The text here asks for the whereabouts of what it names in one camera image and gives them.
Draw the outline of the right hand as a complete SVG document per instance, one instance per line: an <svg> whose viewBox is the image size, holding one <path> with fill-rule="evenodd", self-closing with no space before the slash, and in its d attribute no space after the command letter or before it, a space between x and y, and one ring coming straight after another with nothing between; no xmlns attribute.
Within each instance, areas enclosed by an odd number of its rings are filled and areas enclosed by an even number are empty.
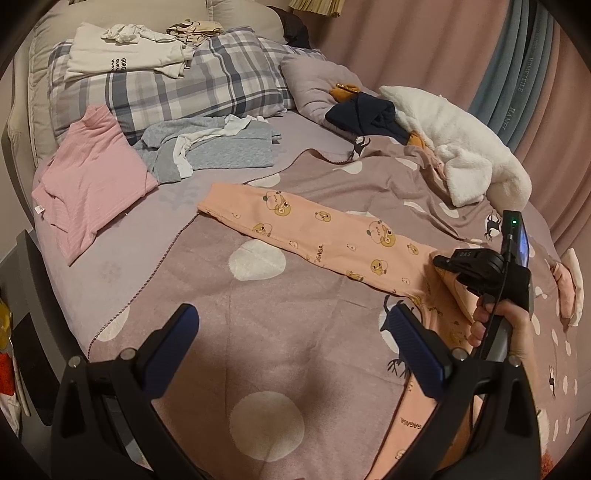
<svg viewBox="0 0 591 480"><path fill-rule="evenodd" d="M529 313L509 300L501 301L497 307L493 303L486 303L484 298L478 301L473 314L473 324L470 328L468 342L472 347L479 347L485 339L486 325L491 313L503 317L512 327L508 354L518 357L528 375L537 373L534 335L535 331Z"/></svg>

